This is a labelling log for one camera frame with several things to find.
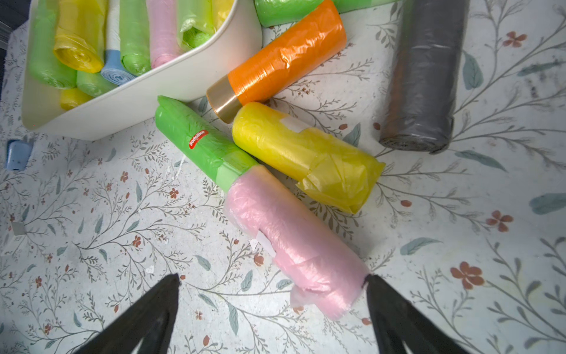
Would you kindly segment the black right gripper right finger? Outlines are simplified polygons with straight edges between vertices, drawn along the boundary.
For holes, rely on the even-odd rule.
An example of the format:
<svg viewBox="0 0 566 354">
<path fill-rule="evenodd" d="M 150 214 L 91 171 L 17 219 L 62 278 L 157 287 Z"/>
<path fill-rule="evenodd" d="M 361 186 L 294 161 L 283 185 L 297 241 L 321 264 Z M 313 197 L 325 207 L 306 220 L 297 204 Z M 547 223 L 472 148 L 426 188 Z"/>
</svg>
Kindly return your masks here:
<svg viewBox="0 0 566 354">
<path fill-rule="evenodd" d="M 460 353 L 467 351 L 435 326 L 382 277 L 365 278 L 366 298 L 380 353 Z"/>
</svg>

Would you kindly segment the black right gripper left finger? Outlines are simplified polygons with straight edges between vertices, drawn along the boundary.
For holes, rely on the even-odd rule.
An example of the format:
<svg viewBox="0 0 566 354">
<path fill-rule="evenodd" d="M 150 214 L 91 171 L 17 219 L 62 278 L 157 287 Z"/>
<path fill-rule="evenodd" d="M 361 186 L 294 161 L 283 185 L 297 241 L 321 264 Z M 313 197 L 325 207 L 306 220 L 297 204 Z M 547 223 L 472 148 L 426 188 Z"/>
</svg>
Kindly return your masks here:
<svg viewBox="0 0 566 354">
<path fill-rule="evenodd" d="M 180 279 L 169 274 L 78 353 L 166 353 L 178 313 Z"/>
</svg>

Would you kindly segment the pink trash bag roll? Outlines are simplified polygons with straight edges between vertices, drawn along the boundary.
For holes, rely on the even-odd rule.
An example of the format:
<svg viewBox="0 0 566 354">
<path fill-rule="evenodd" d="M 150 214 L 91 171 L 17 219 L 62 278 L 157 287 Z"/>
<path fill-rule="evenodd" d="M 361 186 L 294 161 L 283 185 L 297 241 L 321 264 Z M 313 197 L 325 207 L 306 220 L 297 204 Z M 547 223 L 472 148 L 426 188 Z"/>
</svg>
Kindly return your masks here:
<svg viewBox="0 0 566 354">
<path fill-rule="evenodd" d="M 177 42 L 177 1 L 147 0 L 150 62 L 156 69 L 182 54 Z"/>
<path fill-rule="evenodd" d="M 336 321 L 361 295 L 367 265 L 264 166 L 234 182 L 225 211 L 293 282 L 292 307 L 313 304 Z"/>
</svg>

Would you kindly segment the light green trash bag roll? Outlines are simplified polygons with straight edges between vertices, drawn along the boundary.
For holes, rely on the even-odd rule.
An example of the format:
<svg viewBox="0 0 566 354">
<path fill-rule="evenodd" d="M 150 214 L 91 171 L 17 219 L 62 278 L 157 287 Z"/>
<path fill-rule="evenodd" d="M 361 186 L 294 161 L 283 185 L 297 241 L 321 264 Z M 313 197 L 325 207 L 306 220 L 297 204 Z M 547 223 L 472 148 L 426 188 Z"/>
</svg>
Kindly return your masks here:
<svg viewBox="0 0 566 354">
<path fill-rule="evenodd" d="M 58 16 L 58 1 L 38 2 L 31 23 L 28 67 L 37 81 L 56 89 L 74 89 L 77 71 L 62 64 L 53 51 Z"/>
<path fill-rule="evenodd" d="M 91 97 L 99 97 L 117 88 L 117 85 L 107 81 L 100 73 L 77 71 L 77 87 Z"/>
<path fill-rule="evenodd" d="M 145 0 L 119 1 L 122 66 L 135 76 L 151 70 L 150 31 Z"/>
<path fill-rule="evenodd" d="M 205 44 L 215 34 L 210 0 L 177 1 L 178 45 L 185 52 Z"/>
</svg>

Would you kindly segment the white blue trash bag roll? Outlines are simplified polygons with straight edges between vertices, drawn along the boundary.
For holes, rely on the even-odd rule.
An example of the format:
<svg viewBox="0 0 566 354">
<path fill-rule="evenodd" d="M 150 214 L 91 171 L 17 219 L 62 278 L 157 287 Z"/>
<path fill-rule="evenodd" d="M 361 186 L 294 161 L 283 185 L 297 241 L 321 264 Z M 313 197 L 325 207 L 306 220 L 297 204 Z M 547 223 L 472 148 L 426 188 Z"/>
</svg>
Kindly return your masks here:
<svg viewBox="0 0 566 354">
<path fill-rule="evenodd" d="M 108 2 L 105 65 L 101 75 L 117 86 L 124 85 L 135 78 L 122 65 L 119 36 L 119 0 Z"/>
</svg>

